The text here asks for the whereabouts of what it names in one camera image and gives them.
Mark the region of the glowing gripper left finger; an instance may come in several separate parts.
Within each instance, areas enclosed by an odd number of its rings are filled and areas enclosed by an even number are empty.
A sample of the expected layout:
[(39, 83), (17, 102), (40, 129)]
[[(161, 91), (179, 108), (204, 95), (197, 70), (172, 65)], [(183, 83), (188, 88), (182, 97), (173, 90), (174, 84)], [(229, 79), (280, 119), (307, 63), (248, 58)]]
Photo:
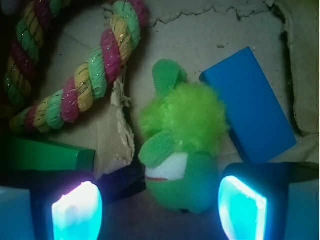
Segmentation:
[(103, 201), (85, 170), (0, 173), (2, 240), (96, 240)]

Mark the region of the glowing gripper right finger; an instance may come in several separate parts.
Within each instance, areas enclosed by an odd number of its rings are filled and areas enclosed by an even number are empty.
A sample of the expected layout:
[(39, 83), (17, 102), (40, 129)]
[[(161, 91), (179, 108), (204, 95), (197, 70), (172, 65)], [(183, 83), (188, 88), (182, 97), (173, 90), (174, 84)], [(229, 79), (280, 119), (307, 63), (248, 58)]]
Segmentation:
[(320, 165), (230, 164), (220, 181), (218, 211), (230, 240), (318, 240)]

